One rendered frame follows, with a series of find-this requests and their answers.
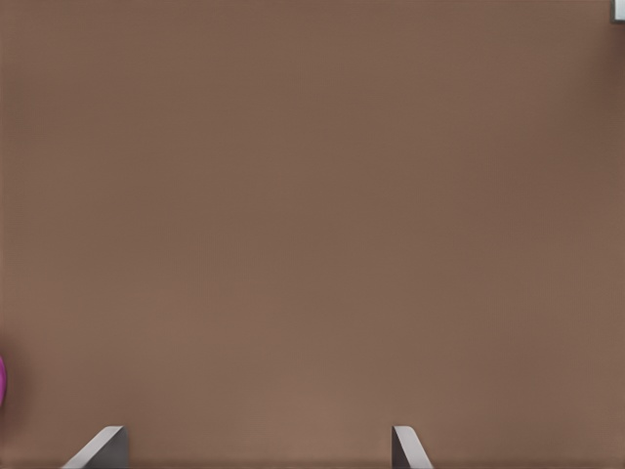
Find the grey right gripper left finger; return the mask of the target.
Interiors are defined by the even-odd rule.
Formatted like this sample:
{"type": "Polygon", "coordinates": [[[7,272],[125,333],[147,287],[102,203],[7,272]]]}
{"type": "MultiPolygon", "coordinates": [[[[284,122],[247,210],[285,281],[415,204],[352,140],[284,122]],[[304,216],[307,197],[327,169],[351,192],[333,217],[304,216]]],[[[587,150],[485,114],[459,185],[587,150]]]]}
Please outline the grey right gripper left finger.
{"type": "Polygon", "coordinates": [[[104,427],[60,469],[129,469],[126,427],[104,427]]]}

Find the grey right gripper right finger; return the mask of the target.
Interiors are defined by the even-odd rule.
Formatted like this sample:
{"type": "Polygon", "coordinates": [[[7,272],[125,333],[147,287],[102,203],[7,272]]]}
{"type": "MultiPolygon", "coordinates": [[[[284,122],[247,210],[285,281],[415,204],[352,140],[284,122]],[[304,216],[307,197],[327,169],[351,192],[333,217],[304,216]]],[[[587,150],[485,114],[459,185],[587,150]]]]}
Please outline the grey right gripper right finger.
{"type": "Polygon", "coordinates": [[[433,469],[415,430],[411,426],[392,428],[392,469],[433,469]]]}

